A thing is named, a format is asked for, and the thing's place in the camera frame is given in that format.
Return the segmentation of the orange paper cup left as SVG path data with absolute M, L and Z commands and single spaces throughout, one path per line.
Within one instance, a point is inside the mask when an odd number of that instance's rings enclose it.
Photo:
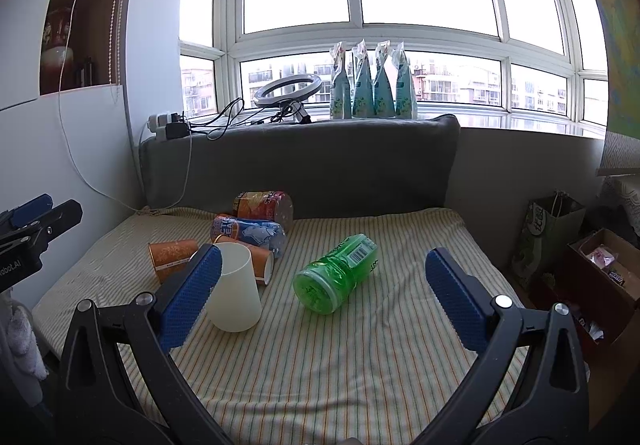
M 180 272 L 191 257 L 198 252 L 195 239 L 166 241 L 166 243 L 149 243 L 149 254 L 154 273 L 160 283 L 173 273 Z

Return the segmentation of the orange paper cup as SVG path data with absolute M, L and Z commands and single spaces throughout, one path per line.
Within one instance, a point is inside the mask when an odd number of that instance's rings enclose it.
M 191 257 L 198 252 L 195 239 L 166 241 L 166 243 L 149 243 L 149 254 L 154 273 L 160 283 L 173 273 L 180 272 Z
M 254 245 L 250 245 L 249 243 L 243 243 L 243 241 L 241 240 L 236 240 L 224 235 L 218 235 L 214 237 L 213 244 L 218 245 L 218 243 L 237 243 L 238 245 L 247 247 L 247 249 L 250 250 L 250 255 L 252 256 L 256 283 L 262 286 L 269 285 L 274 265 L 274 256 L 270 250 L 256 247 Z

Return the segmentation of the orange paper cup behind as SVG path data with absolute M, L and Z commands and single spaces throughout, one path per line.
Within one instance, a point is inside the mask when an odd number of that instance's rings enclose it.
M 256 283 L 262 286 L 269 285 L 274 265 L 274 256 L 270 250 L 256 247 L 254 245 L 250 245 L 249 243 L 243 243 L 243 241 L 241 240 L 236 240 L 224 235 L 218 235 L 214 237 L 213 244 L 218 245 L 218 243 L 237 243 L 238 245 L 247 247 L 247 249 L 250 250 L 250 255 L 252 256 Z

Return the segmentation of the white fluffy cloth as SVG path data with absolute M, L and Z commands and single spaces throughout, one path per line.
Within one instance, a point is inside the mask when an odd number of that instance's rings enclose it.
M 18 370 L 40 381 L 47 378 L 47 369 L 34 329 L 26 309 L 21 305 L 12 306 L 8 327 L 6 327 L 6 342 Z

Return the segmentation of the brown cardboard box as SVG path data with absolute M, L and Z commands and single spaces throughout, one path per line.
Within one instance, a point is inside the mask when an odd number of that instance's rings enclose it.
M 639 250 L 605 228 L 572 243 L 561 290 L 586 355 L 604 353 L 639 315 Z

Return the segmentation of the green paper shopping bag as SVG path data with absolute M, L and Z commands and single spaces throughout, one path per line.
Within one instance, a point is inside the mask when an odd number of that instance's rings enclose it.
M 511 271 L 522 287 L 577 236 L 585 213 L 585 205 L 560 190 L 529 202 L 511 255 Z

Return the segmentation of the striped beige sofa cover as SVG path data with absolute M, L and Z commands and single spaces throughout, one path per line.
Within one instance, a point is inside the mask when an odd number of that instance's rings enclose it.
M 334 314 L 305 309 L 293 276 L 355 234 L 378 245 L 378 266 Z M 492 295 L 512 293 L 452 210 L 296 220 L 257 325 L 228 333 L 200 317 L 172 358 L 235 443 L 408 444 L 475 358 L 426 281 L 435 248 Z

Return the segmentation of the blue snack canister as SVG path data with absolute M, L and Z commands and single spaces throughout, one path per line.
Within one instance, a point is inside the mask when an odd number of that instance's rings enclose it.
M 275 257 L 280 257 L 288 244 L 283 227 L 273 220 L 245 220 L 227 214 L 213 219 L 210 238 L 215 241 L 219 236 L 269 250 Z

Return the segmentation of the green plastic bottle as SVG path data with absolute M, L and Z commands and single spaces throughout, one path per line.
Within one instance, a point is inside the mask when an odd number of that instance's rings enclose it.
M 378 245 L 367 235 L 345 238 L 293 279 L 300 303 L 320 315 L 333 314 L 378 265 Z

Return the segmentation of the orange red snack canister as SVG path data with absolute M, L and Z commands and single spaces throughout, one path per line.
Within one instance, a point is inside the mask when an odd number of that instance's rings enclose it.
M 232 215 L 244 220 L 270 220 L 289 231 L 294 206 L 291 197 L 283 191 L 245 191 L 234 198 Z

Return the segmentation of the black plug adapter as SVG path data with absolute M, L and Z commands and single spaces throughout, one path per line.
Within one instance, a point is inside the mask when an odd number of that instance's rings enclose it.
M 184 119 L 182 114 L 174 112 L 167 117 L 165 125 L 165 137 L 167 140 L 183 138 L 189 136 L 190 133 L 189 122 Z

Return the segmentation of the white power strip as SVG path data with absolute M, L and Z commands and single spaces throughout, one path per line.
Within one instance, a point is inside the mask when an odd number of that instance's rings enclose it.
M 173 112 L 164 112 L 159 114 L 152 114 L 149 116 L 149 130 L 155 135 L 159 142 L 167 142 L 165 137 L 165 125 L 167 117 Z

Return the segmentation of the grey sofa backrest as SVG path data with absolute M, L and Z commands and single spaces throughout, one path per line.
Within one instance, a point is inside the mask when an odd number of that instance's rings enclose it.
M 297 218 L 360 217 L 439 208 L 460 124 L 351 119 L 232 127 L 139 148 L 146 203 L 229 212 L 247 191 L 288 194 Z

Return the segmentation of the red white vase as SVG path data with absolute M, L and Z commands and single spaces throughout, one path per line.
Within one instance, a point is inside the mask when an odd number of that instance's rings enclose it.
M 66 90 L 73 84 L 74 51 L 70 47 L 70 9 L 61 7 L 47 14 L 40 56 L 40 94 Z

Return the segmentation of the teal refill pouch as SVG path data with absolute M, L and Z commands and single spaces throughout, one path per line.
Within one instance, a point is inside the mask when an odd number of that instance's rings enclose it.
M 385 69 L 389 54 L 390 41 L 379 42 L 374 52 L 376 72 L 373 81 L 373 109 L 374 115 L 378 118 L 393 118 L 395 116 L 392 88 Z
M 352 94 L 346 71 L 346 53 L 342 42 L 330 49 L 333 60 L 330 118 L 332 120 L 350 119 L 352 117 Z
M 404 42 L 392 50 L 392 63 L 397 70 L 395 114 L 400 119 L 415 120 L 418 117 L 418 105 Z
M 356 118 L 373 116 L 373 87 L 366 41 L 362 40 L 352 49 L 355 63 L 354 96 L 352 115 Z

